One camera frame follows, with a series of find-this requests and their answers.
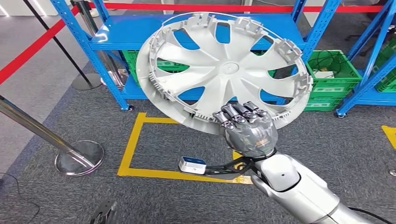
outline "floor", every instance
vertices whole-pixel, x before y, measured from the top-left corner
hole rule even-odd
[[[58,18],[45,20],[51,25]],[[353,43],[343,39],[360,33],[363,20],[358,14],[336,15],[318,49],[347,52]],[[31,17],[0,17],[0,27],[0,49],[7,52],[0,55],[1,67],[44,32]],[[304,21],[300,27],[307,31]],[[94,71],[67,29],[57,36],[84,72]],[[357,68],[364,63],[361,57],[354,61]],[[93,174],[62,176],[53,167],[56,150],[51,145],[0,116],[0,172],[16,175],[23,197],[41,206],[33,223],[87,223],[99,203],[107,199],[118,203],[117,223],[297,223],[250,184],[117,176],[138,113],[163,114],[141,100],[130,102],[136,111],[120,111],[105,87],[91,91],[70,88],[76,75],[51,41],[0,85],[0,94],[67,141],[93,140],[106,149],[104,163]],[[336,119],[331,112],[305,112],[279,130],[278,149],[319,174],[346,205],[395,222],[396,179],[387,170],[394,168],[396,156],[381,125],[396,126],[396,109],[356,107],[349,114]],[[203,158],[210,164],[232,157],[219,136],[180,125],[144,124],[130,167],[175,170],[181,155]],[[4,180],[0,223],[27,222],[36,207],[18,197],[12,179]]]

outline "blue shelving unit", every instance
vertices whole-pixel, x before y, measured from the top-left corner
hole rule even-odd
[[[300,16],[306,0],[297,0],[291,14],[249,14],[254,20],[260,21],[266,28],[278,34],[282,38],[292,40],[303,52],[303,60],[307,61],[312,51],[319,42],[330,19],[334,15],[341,0],[327,0],[324,4],[316,23],[310,33],[303,38],[299,32],[296,21]],[[138,88],[129,77],[125,88],[120,91],[116,88],[103,63],[96,55],[96,50],[139,50],[142,44],[159,29],[161,23],[173,15],[118,15],[110,16],[104,7],[102,0],[92,0],[103,21],[103,26],[96,35],[91,38],[78,24],[69,7],[64,1],[51,0],[59,15],[65,21],[77,42],[84,50],[96,71],[106,82],[109,91],[119,103],[122,110],[127,110],[127,99],[146,99],[143,91]],[[186,40],[182,45],[193,44]],[[270,47],[265,41],[258,42],[254,49],[266,50]],[[181,99],[196,100],[201,96],[199,90],[183,93]],[[284,102],[283,98],[262,93],[264,101],[275,101],[277,104]]]
[[[380,33],[373,48],[373,52],[368,60],[365,70],[361,70],[362,81],[354,89],[353,95],[343,100],[341,106],[336,109],[338,117],[343,118],[347,112],[355,105],[382,105],[396,106],[396,93],[378,92],[375,85],[396,67],[396,54],[386,62],[374,74],[371,75],[376,58],[385,40],[386,33],[390,27],[396,13],[396,0],[390,0],[378,13],[376,18],[370,23],[366,31],[361,35],[356,44],[348,54],[348,59],[352,60],[363,48],[372,35],[380,29]]]

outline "metal pole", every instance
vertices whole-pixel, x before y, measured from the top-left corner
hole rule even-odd
[[[91,13],[89,12],[91,8],[89,7],[88,2],[85,0],[73,0],[73,2],[77,5],[81,17],[83,18],[86,26],[88,27],[91,35],[95,36],[98,31],[98,27],[96,26],[96,23],[93,20]],[[115,85],[117,86],[117,88],[122,89],[125,85],[126,77],[122,76],[118,72],[118,68],[114,60],[109,55],[101,50],[99,50],[98,53],[103,57],[105,63],[108,65],[111,72],[109,72],[109,75],[114,81]]]
[[[30,11],[33,13],[33,15],[37,18],[37,20],[41,23],[41,25],[46,30],[49,30],[50,28],[44,22],[44,20],[42,20],[41,16],[37,13],[35,8],[33,8],[32,4],[29,2],[29,0],[23,0],[23,2],[30,9]],[[73,64],[73,66],[77,69],[77,71],[81,75],[81,76],[78,76],[73,81],[73,83],[71,84],[75,89],[78,89],[78,90],[91,90],[91,89],[96,88],[96,87],[98,87],[98,86],[100,86],[102,84],[101,81],[100,81],[100,75],[95,74],[95,73],[91,73],[91,74],[85,75],[83,73],[83,71],[80,69],[80,67],[77,65],[77,63],[70,56],[70,54],[63,47],[63,45],[60,43],[58,38],[56,36],[54,36],[52,39],[55,41],[55,43],[57,43],[59,48],[63,51],[63,53],[66,55],[66,57],[70,60],[70,62]]]
[[[57,155],[55,165],[66,175],[88,174],[103,161],[104,149],[98,143],[84,140],[69,144],[1,95],[0,112],[58,148],[61,153]]]

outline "wheel cover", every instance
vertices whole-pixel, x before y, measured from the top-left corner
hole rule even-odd
[[[171,22],[179,16],[187,20]],[[228,26],[229,43],[216,39],[218,25]],[[184,31],[199,49],[186,49],[174,32]],[[257,56],[250,50],[260,39],[272,43],[266,53]],[[219,13],[180,14],[165,21],[143,44],[136,62],[142,90],[148,99],[170,118],[193,129],[221,134],[212,116],[231,98],[240,103],[252,101],[268,111],[279,129],[297,118],[307,105],[312,78],[308,75],[301,50],[291,41],[281,39],[259,22],[247,17]],[[169,73],[157,67],[163,59],[189,65],[179,73]],[[268,71],[295,65],[295,75],[274,79]],[[201,98],[190,105],[178,96],[192,88],[204,87]],[[293,98],[287,105],[271,105],[260,98],[264,90],[272,95]]]

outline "red barrier rope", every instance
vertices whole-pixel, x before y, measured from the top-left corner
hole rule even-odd
[[[77,7],[71,9],[73,15],[78,13]],[[49,28],[42,36],[27,47],[22,53],[20,53],[14,60],[8,63],[4,68],[0,70],[0,84],[8,79],[15,71],[17,71],[24,63],[26,63],[33,55],[35,55],[48,41],[50,41],[62,28],[64,22],[60,19],[55,23],[54,26]]]
[[[192,5],[192,4],[140,4],[140,3],[105,3],[109,9],[129,10],[175,10],[187,12],[257,12],[257,13],[291,13],[293,6],[239,6],[239,5]],[[376,13],[382,6],[339,6],[337,13]],[[303,12],[320,12],[321,6],[305,6]]]
[[[266,13],[290,13],[291,6],[238,6],[238,5],[192,5],[192,4],[130,4],[130,3],[105,3],[109,9],[129,9],[129,10],[175,10],[175,11],[210,11],[210,12],[266,12]],[[320,12],[322,7],[306,6],[304,12]],[[375,13],[379,12],[382,6],[339,6],[337,13]],[[77,7],[71,9],[73,15],[78,13]],[[48,43],[63,27],[63,20],[59,20],[54,26],[47,30],[42,36],[20,53],[14,60],[0,70],[0,84],[8,79],[33,55],[35,55],[46,43]]]

